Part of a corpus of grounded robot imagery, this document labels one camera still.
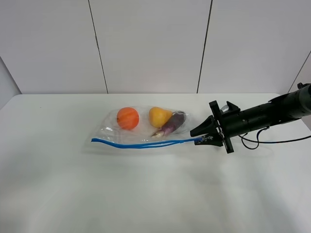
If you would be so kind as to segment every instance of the table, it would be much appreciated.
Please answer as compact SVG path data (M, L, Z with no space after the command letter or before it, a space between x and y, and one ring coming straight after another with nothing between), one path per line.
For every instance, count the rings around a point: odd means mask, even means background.
M310 140L248 150L90 143L112 109L154 105L198 121L208 103L246 109L276 94L19 95L0 110L0 232L310 232ZM310 135L301 120L261 140Z

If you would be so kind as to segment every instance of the yellow pear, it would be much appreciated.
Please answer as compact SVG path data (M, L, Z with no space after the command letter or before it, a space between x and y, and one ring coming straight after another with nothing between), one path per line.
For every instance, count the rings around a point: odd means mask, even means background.
M161 128L173 115L170 110L153 107L149 111L149 122L153 127Z

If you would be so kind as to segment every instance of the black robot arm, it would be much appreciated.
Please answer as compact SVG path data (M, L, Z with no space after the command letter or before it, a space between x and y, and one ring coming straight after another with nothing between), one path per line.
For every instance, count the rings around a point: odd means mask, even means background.
M227 101L219 109L217 101L209 103L213 115L190 131L192 137L203 135L196 145L225 145L227 153L234 152L231 137L266 127L288 123L311 115L311 84L298 84L299 90L270 100L268 103L241 111Z

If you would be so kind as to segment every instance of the fake fruit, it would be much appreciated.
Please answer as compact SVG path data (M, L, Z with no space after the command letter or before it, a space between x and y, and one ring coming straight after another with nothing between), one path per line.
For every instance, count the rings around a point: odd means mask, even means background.
M139 123L139 114L134 108L122 108L118 111L117 123L124 130L132 130Z
M153 127L161 128L173 115L170 110L153 107L149 111L149 122Z

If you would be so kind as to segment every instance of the white wall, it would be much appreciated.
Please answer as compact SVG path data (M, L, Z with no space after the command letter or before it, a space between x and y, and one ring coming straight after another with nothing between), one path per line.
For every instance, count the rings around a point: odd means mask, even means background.
M195 93L210 0L90 0L109 93Z
M308 59L306 60L305 64L301 68L293 86L290 89L290 92L298 90L297 84L298 83L311 83L311 56L309 55ZM305 124L311 129L311 116L306 116L302 118Z
M214 0L199 93L287 93L311 49L310 0Z
M19 90L0 57L0 109L18 94Z
M0 32L23 94L106 93L87 0L1 0Z

